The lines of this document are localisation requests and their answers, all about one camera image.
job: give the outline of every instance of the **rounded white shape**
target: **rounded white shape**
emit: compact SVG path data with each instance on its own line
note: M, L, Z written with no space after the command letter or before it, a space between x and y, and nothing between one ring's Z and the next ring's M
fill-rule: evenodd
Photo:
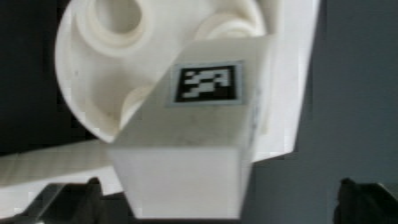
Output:
M104 142L115 139L189 42L207 39L207 35L214 38L250 36L252 30L262 29L232 16L227 18L234 21L223 20L214 30L207 29L207 34L195 38L202 21L214 16L214 9L229 5L225 13L232 15L245 8L241 4L252 5L252 0L124 0L136 1L136 7L118 10L125 15L117 15L106 11L102 4L120 1L70 1L54 45L56 79L65 103L79 123ZM136 10L140 14L127 24Z

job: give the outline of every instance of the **dark gray background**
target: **dark gray background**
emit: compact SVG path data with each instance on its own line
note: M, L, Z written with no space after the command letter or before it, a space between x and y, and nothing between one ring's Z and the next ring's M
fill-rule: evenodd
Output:
M65 0L0 1L0 151L92 138L53 74ZM328 224L339 180L398 183L398 1L323 1L294 153L255 164L243 223Z
M243 223L330 224L339 180L398 183L398 1L323 2L294 153L255 164Z

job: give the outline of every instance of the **black background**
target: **black background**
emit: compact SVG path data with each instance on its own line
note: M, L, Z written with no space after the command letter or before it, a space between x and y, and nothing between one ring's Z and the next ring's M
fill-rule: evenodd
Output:
M53 45L67 0L0 1L0 155L90 139L58 92Z

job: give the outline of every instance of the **white object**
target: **white object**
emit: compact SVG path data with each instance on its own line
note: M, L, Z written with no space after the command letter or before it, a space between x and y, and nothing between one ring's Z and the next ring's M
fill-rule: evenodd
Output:
M76 118L106 142L120 131L122 107L138 104L125 106L125 96L154 86L186 44L229 35L234 23L246 36L264 34L255 9L252 0L70 1L56 36L58 84ZM234 17L227 25L207 22L218 12ZM202 29L216 30L211 37Z
M111 142L125 127L108 152L134 215L237 218L250 163L292 151L319 1L136 0L141 16L129 29L111 26L122 23L111 13L99 19L102 1L70 2L56 74L86 129ZM170 82L159 78L173 60L245 61L245 104L170 113L159 94ZM202 85L186 97L211 89ZM200 114L204 122L191 123Z

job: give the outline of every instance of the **black and white square marker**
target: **black and white square marker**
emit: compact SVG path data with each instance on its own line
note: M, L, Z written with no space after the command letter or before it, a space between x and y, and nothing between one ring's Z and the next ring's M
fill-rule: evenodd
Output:
M241 104L241 61L177 64L170 82L170 105Z

